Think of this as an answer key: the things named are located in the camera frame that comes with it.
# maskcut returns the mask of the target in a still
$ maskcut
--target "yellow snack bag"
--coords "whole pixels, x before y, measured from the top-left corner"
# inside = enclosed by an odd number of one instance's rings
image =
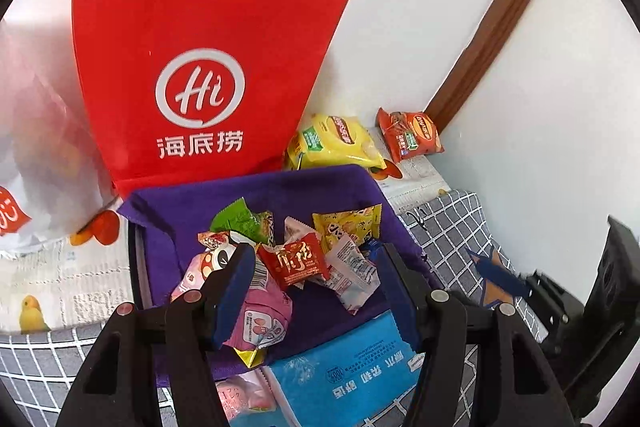
[[[349,234],[358,247],[372,237],[380,237],[382,205],[376,204],[349,212],[312,214],[312,217],[314,227],[322,235],[320,241],[322,251],[327,253],[340,240],[343,233]]]
[[[384,169],[385,159],[356,118],[315,114],[312,126],[297,133],[287,147],[286,165],[293,170],[355,163]]]

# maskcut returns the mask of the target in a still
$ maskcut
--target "orange snack bag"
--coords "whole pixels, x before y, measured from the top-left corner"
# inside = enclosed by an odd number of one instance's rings
[[[389,114],[380,108],[377,120],[395,163],[420,154],[444,152],[435,124],[423,112]]]

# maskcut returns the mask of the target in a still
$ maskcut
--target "white candy wrapper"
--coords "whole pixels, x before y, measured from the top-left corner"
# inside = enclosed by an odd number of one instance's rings
[[[376,266],[364,259],[347,234],[326,254],[326,263],[331,265],[331,278],[328,281],[313,278],[313,282],[335,291],[345,309],[355,315],[380,286]]]
[[[318,230],[312,229],[309,225],[298,221],[293,217],[287,217],[284,220],[284,244],[295,243],[300,241],[306,234],[313,232],[316,234],[318,240],[320,240],[320,233]]]

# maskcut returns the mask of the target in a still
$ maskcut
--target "checkered cloth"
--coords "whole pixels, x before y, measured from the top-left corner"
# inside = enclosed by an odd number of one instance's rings
[[[486,255],[495,248],[503,264],[514,272],[489,232],[478,196],[472,192],[452,190],[399,217],[422,247],[431,271],[447,289],[457,289],[480,301],[482,278],[465,246]],[[516,307],[540,342],[546,331],[538,319],[524,300],[516,299]],[[38,335],[0,335],[0,380],[34,426],[54,427],[71,383],[102,327],[104,323]],[[466,427],[470,419],[477,359],[478,346],[467,346],[456,427]],[[413,389],[407,391],[358,425],[400,426],[413,394]],[[158,389],[158,400],[164,427],[176,427],[170,390]]]
[[[474,192],[452,190],[399,217],[414,236],[415,242],[422,247],[423,259],[429,264],[431,272],[436,274],[447,290],[461,291],[474,302],[480,303],[483,279],[465,247],[488,257],[491,257],[492,250],[496,250],[504,266],[516,273],[513,264],[489,232],[478,195]],[[531,334],[541,342],[546,336],[544,326],[524,299],[516,298],[515,302]],[[476,382],[478,346],[466,348],[456,427],[466,427],[469,423]]]
[[[54,427],[103,327],[104,323],[36,335],[0,335],[0,380],[34,426]],[[170,391],[158,389],[158,400],[164,424],[175,426]]]

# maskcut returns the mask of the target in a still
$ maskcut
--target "snack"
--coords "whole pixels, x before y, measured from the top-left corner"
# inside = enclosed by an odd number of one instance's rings
[[[238,232],[201,232],[198,241],[207,251],[197,254],[191,262],[174,291],[171,300],[175,301],[188,290],[199,290],[204,280],[215,270],[223,269],[236,251],[239,243],[248,243],[255,248],[251,239]]]
[[[344,308],[355,315],[380,286],[375,265],[362,257],[346,234],[326,255],[326,260],[331,264],[330,279],[324,283],[313,279],[314,282],[335,291]]]
[[[284,339],[291,312],[291,299],[270,277],[260,258],[256,257],[254,278],[244,298],[236,327],[225,344],[240,351],[273,346]]]
[[[385,168],[385,160],[356,118],[315,114],[312,126],[289,143],[286,165],[293,170],[355,163]]]
[[[273,245],[273,214],[266,211],[255,214],[246,206],[244,198],[226,206],[211,221],[211,232],[234,230],[254,243]]]
[[[218,397],[228,421],[248,410],[248,398],[244,391],[244,380],[231,377],[216,382]]]
[[[312,217],[316,230],[322,236],[322,250],[327,253],[345,233],[358,247],[371,237],[380,237],[382,205],[376,204],[349,212],[312,214]]]
[[[444,152],[435,124],[423,112],[389,114],[380,108],[377,120],[395,163],[420,154]]]
[[[276,410],[273,394],[266,378],[259,371],[250,371],[216,382],[216,388],[222,409],[225,410],[226,419],[229,421],[243,412]]]
[[[383,248],[384,246],[385,244],[382,241],[376,239],[375,237],[372,237],[371,239],[365,241],[362,245],[360,245],[360,253],[363,254],[366,259],[369,259],[372,263],[375,263],[376,253],[380,248]]]
[[[312,275],[329,279],[329,270],[315,232],[280,247],[260,245],[258,256],[283,290]]]
[[[320,234],[316,232],[316,230],[312,229],[309,225],[298,221],[294,217],[286,217],[284,220],[284,244],[293,243],[294,241],[299,241],[307,233],[315,233],[318,241],[320,240]],[[300,288],[301,290],[305,287],[304,281],[296,282],[293,286],[296,288]]]
[[[230,237],[230,234],[198,234],[198,238],[202,238],[207,244],[219,245],[191,260],[182,281],[171,293],[172,301],[188,290],[199,290],[211,272],[226,266],[226,261],[233,255],[236,247],[226,243],[225,237]],[[277,344],[284,338],[291,313],[291,299],[278,287],[273,277],[269,276],[266,266],[256,256],[254,277],[244,297],[238,321],[225,344],[239,351],[238,354],[247,367],[254,367],[259,363],[255,360],[264,359],[258,358],[261,349]]]

